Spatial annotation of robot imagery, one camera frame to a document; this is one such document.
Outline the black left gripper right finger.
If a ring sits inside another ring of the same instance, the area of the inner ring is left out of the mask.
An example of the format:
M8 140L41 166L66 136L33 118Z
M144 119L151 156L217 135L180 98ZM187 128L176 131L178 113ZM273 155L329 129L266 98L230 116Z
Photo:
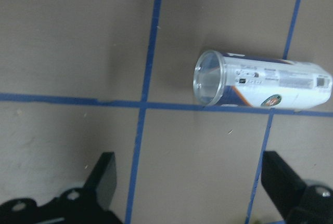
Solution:
M263 153L261 184L284 223L332 223L332 188L302 179L275 151Z

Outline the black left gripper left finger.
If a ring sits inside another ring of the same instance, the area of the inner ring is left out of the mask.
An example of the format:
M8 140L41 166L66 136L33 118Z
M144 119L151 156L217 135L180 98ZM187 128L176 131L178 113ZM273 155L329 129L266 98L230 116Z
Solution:
M117 187L114 152L103 152L82 187L38 206L31 198L1 204L1 223L122 223L109 209Z

